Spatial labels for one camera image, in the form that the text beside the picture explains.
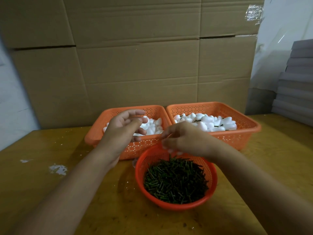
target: hand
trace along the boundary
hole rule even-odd
[[[130,142],[139,142],[139,136],[133,136],[134,133],[146,135],[147,131],[140,128],[142,123],[147,123],[148,119],[136,117],[144,115],[144,110],[126,110],[110,120],[110,123],[95,150],[105,151],[109,157],[110,166],[114,167],[119,155]]]
[[[228,146],[188,122],[171,125],[164,130],[162,138],[162,145],[166,149],[174,149],[194,156],[205,157],[214,163],[221,149]]]

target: white spot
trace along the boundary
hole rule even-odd
[[[30,160],[32,159],[29,159],[29,160],[20,160],[21,163],[26,163],[26,162],[29,162]]]
[[[56,173],[59,175],[66,175],[67,167],[63,165],[56,165],[54,164],[53,166],[49,167],[50,173]]]

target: perforated basket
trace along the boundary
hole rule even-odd
[[[92,125],[90,130],[85,136],[85,142],[89,145],[96,147],[103,137],[103,128],[106,126],[114,116],[118,115],[122,111],[128,109],[140,109],[145,110],[146,115],[149,118],[158,119],[162,118],[162,127],[166,129],[171,125],[170,119],[163,106],[149,105],[149,106],[132,106],[132,107],[121,107],[112,108],[105,110],[101,113],[95,123]],[[155,145],[161,140],[161,134],[142,136],[140,142],[131,142],[124,152],[120,155],[119,159],[132,159],[138,158],[148,147]]]
[[[172,124],[175,124],[174,116],[185,113],[203,113],[213,116],[232,117],[237,124],[237,130],[210,132],[212,136],[223,140],[237,150],[243,149],[253,133],[261,130],[261,125],[253,119],[245,116],[232,107],[220,102],[199,102],[190,104],[176,104],[166,107],[166,112]]]
[[[210,162],[208,162],[207,160],[205,160],[204,158],[200,158],[200,157],[194,157],[192,155],[189,154],[182,154],[181,156],[177,156],[178,158],[189,158],[190,160],[193,160],[195,163],[197,163],[198,165],[203,166],[203,170],[205,173],[205,179],[208,181],[207,186],[209,187],[209,189],[206,191],[205,195],[203,198],[201,198],[200,200],[197,200],[195,202],[192,203],[188,203],[188,204],[171,204],[171,203],[167,203],[164,201],[161,201],[157,198],[155,198],[154,196],[152,196],[149,192],[147,192],[144,188],[144,176],[146,171],[149,168],[149,164],[154,164],[156,162],[159,162],[160,159],[169,160],[169,153],[167,150],[164,150],[161,146],[160,143],[158,143],[157,145],[154,145],[152,147],[150,147],[149,149],[147,149],[138,159],[137,163],[136,163],[136,168],[135,168],[135,177],[136,177],[136,181],[138,183],[138,186],[140,188],[140,190],[143,192],[143,194],[150,199],[153,203],[155,203],[156,205],[160,206],[163,209],[167,209],[167,210],[186,210],[186,209],[191,209],[194,207],[197,207],[201,204],[203,204],[205,201],[207,201],[214,193],[216,186],[217,186],[217,173],[216,173],[216,169],[214,167],[214,165]],[[171,157],[176,156],[176,152],[171,154]]]

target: basket rim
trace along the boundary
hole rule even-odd
[[[169,105],[166,107],[166,112],[168,114],[168,117],[169,117],[171,123],[175,124],[174,117],[169,112],[171,108],[176,107],[176,106],[196,106],[196,105],[203,105],[203,104],[207,104],[207,103],[218,103],[218,104],[224,105],[224,106],[230,108],[231,110],[237,112],[241,116],[243,116],[246,120],[248,120],[248,121],[250,121],[256,125],[255,127],[252,127],[252,128],[237,129],[237,130],[230,130],[230,131],[208,132],[208,134],[223,136],[223,135],[229,135],[229,134],[257,133],[257,132],[260,132],[262,129],[261,125],[258,122],[256,122],[255,120],[251,119],[250,117],[246,116],[245,114],[235,110],[233,107],[230,107],[229,105],[222,103],[222,102],[197,102],[197,103],[173,104],[173,105]]]
[[[102,111],[102,113],[98,116],[98,118],[96,119],[96,121],[93,123],[93,125],[90,127],[90,129],[88,130],[87,134],[85,135],[85,143],[88,144],[88,145],[98,145],[98,143],[100,142],[101,138],[96,138],[94,136],[94,133],[93,131],[97,130],[96,129],[96,124],[97,122],[99,122],[100,120],[100,117],[102,114],[107,114],[108,112],[112,111],[112,110],[129,110],[129,109],[140,109],[140,108],[144,108],[144,107],[158,107],[160,108],[160,110],[163,112],[164,114],[164,117],[166,118],[169,126],[172,125],[172,122],[170,121],[170,118],[168,117],[168,114],[165,110],[165,108],[161,105],[145,105],[145,106],[129,106],[129,107],[116,107],[116,108],[110,108],[110,109],[106,109],[104,111]],[[145,141],[145,140],[151,140],[151,139],[161,139],[161,134],[154,134],[154,135],[143,135],[143,136],[140,136],[142,141]]]
[[[211,188],[209,188],[209,192],[201,199],[192,202],[192,203],[188,203],[188,204],[171,204],[171,203],[167,203],[164,201],[161,201],[159,199],[157,199],[156,197],[152,196],[149,192],[146,191],[146,189],[144,188],[144,186],[142,184],[139,183],[139,165],[141,165],[144,161],[144,159],[148,156],[147,154],[149,153],[150,150],[153,150],[154,148],[162,148],[162,144],[158,143],[154,146],[151,146],[150,148],[148,148],[146,151],[144,151],[141,156],[139,157],[137,163],[136,163],[136,167],[135,167],[135,178],[136,178],[136,182],[137,185],[139,186],[139,189],[141,190],[141,192],[153,203],[155,203],[156,205],[164,208],[164,209],[168,209],[168,210],[175,210],[175,211],[179,211],[179,210],[187,210],[187,209],[192,209],[195,208],[201,204],[203,204],[205,201],[207,201],[208,199],[210,199],[213,195],[213,193],[215,192],[215,189],[217,187],[217,171],[216,168],[214,166],[213,163],[208,162],[205,158],[201,157],[202,160],[204,160],[204,162],[208,165],[210,171],[211,171],[211,175],[212,175],[212,185]]]

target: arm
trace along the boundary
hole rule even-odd
[[[133,134],[146,134],[140,126],[147,119],[133,117],[143,114],[143,110],[127,110],[114,117],[98,146],[79,162],[13,234],[73,234],[103,177],[118,162],[120,153],[130,141],[140,141],[140,137],[133,137]]]
[[[268,234],[313,233],[312,205],[233,147],[185,122],[170,126],[162,137],[165,148],[205,157],[215,163]]]

